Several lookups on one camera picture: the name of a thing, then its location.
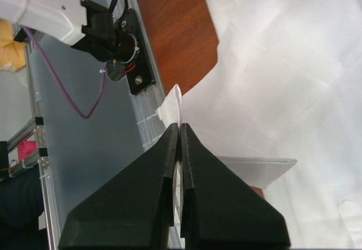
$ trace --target wooden table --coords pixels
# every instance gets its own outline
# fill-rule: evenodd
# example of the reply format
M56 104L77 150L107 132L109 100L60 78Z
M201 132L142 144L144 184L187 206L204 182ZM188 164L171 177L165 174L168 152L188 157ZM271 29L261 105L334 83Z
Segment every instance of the wooden table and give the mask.
M166 93L179 84L185 94L217 61L218 39L205 0L138 3Z

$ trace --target white fabric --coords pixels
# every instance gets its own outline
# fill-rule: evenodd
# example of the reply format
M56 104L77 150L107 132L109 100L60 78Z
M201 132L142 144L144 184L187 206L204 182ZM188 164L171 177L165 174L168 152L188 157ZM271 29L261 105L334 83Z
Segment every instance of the white fabric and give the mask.
M179 85L168 93L162 105L156 110L166 128L172 123L182 124L182 94ZM296 164L289 158L244 158L216 156L249 186L265 189Z
M362 247L362 0L206 0L218 62L183 97L214 154L290 157L266 199L293 247Z

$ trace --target yellow bag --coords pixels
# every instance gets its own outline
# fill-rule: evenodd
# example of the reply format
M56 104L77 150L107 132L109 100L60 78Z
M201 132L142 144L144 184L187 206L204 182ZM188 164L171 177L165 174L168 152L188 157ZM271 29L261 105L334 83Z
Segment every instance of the yellow bag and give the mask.
M0 18L0 71L16 72L25 66L24 42L12 39L12 26Z

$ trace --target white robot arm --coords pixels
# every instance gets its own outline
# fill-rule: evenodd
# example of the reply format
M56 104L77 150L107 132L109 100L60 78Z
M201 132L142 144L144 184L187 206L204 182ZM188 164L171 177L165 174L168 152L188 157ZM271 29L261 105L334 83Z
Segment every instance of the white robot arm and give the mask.
M128 10L124 0L124 10ZM129 61L137 51L134 36L113 22L113 9L90 0L0 0L0 18L49 34L102 62Z

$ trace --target bolt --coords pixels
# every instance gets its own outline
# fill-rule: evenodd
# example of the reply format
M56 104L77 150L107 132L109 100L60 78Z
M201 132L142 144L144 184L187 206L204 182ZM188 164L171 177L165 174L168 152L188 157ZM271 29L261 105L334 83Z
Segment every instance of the bolt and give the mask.
M135 78L135 83L136 85L140 85L142 83L143 79L141 76L136 76Z

